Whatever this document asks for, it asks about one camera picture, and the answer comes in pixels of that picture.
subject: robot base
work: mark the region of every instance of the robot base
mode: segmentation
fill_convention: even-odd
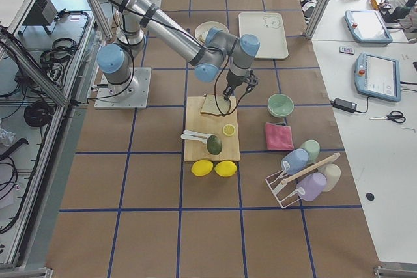
[[[125,98],[118,100],[115,98],[97,99],[94,107],[96,109],[144,109],[148,102],[149,83],[151,82],[151,68],[135,68],[134,79],[137,80],[138,85],[132,88],[134,91],[130,92],[131,88],[125,91]],[[101,84],[107,84],[107,79],[102,76]],[[97,97],[111,96],[109,89],[100,88]]]

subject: white plate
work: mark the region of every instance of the white plate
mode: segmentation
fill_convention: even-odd
[[[285,59],[288,57],[282,15],[269,12],[239,14],[239,34],[256,35],[261,43],[256,59]]]
[[[219,22],[210,21],[210,22],[205,22],[205,23],[198,25],[197,28],[195,29],[194,36],[197,38],[197,40],[200,43],[205,44],[207,33],[212,27],[217,27],[218,29],[221,29],[225,32],[229,32],[226,25],[221,24]]]

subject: blue joint cap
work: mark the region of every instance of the blue joint cap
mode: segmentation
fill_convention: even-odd
[[[194,70],[195,76],[197,76],[200,81],[204,81],[205,83],[213,81],[218,72],[219,68],[209,63],[199,64]]]
[[[116,44],[106,45],[97,53],[97,63],[105,74],[115,73],[123,61],[123,49]]]
[[[213,40],[213,37],[216,36],[216,34],[220,31],[221,29],[218,29],[217,27],[212,27],[207,33],[206,44],[209,44]]]
[[[240,37],[240,47],[251,57],[255,57],[258,53],[261,43],[259,39],[252,34],[245,34]]]

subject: green bowl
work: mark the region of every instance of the green bowl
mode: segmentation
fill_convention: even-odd
[[[284,94],[273,94],[268,99],[268,111],[273,117],[286,117],[293,109],[293,101]]]

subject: wooden cutting board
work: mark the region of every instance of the wooden cutting board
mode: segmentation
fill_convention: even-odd
[[[239,132],[237,127],[237,110],[226,117],[201,114],[205,97],[187,97],[185,129],[200,133],[213,133],[217,135],[223,144],[223,150],[213,155],[207,151],[206,145],[201,141],[185,140],[184,161],[194,162],[202,159],[211,161],[240,161]],[[230,97],[232,109],[236,106],[236,98]],[[226,124],[232,124],[236,133],[228,137],[223,134],[222,128]]]

